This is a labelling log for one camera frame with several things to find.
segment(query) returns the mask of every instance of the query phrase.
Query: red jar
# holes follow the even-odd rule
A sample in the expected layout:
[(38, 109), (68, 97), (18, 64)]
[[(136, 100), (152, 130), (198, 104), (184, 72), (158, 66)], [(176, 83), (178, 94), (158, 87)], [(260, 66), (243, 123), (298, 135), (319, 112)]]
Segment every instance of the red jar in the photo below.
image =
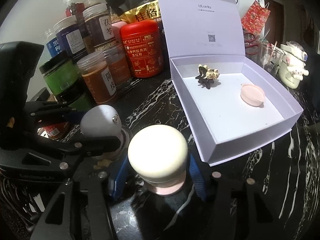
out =
[(162, 71), (160, 33), (156, 21), (144, 20), (122, 26), (120, 36), (133, 77), (148, 78)]

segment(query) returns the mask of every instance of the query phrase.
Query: box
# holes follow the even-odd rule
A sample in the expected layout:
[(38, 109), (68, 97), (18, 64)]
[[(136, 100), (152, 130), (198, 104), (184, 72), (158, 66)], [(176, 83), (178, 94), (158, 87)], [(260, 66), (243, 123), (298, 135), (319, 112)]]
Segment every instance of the box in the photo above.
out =
[[(200, 158), (214, 166), (288, 133), (303, 109), (288, 90), (245, 57), (235, 0), (159, 0), (172, 82)], [(195, 79), (199, 64), (218, 69), (210, 90)], [(247, 105), (241, 84), (261, 87), (263, 107)]]

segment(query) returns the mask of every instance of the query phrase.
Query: white box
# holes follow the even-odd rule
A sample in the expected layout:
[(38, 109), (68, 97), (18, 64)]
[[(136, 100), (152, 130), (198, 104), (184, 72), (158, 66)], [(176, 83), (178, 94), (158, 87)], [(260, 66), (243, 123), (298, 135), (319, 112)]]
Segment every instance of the white box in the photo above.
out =
[[(172, 82), (202, 161), (214, 166), (232, 160), (291, 130), (303, 109), (284, 86), (245, 57), (234, 0), (159, 0), (159, 5)], [(219, 81), (210, 90), (195, 79), (199, 64), (219, 70)], [(241, 99), (244, 83), (263, 89), (263, 107)]]

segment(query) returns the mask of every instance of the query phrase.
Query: black marble countertop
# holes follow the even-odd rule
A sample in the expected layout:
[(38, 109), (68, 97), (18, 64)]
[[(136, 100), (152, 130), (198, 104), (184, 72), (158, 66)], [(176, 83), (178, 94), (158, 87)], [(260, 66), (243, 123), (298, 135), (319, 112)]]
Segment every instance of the black marble countertop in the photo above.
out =
[[(273, 203), (289, 239), (296, 240), (318, 210), (320, 167), (317, 115), (303, 92), (290, 92), (304, 109), (292, 131), (214, 169), (230, 179), (255, 179)], [(189, 153), (198, 154), (168, 69), (153, 78), (133, 80), (114, 107), (133, 134), (152, 124), (167, 124), (185, 136)], [(72, 141), (79, 134), (79, 127), (75, 127), (66, 139)], [(147, 191), (136, 176), (123, 196), (110, 204), (110, 212), (119, 240), (168, 239), (177, 234), (196, 240), (208, 239), (211, 233), (212, 206), (196, 196), (189, 176), (180, 192), (166, 197)], [(232, 203), (230, 213), (235, 211), (236, 203)]]

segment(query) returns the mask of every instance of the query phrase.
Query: red patterned paper bag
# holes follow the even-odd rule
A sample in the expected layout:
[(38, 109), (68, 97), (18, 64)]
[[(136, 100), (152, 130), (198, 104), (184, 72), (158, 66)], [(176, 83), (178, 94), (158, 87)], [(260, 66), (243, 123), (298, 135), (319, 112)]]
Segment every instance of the red patterned paper bag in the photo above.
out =
[(262, 8), (257, 1), (254, 1), (241, 19), (242, 28), (259, 35), (268, 20), (269, 14), (270, 11), (267, 8)]

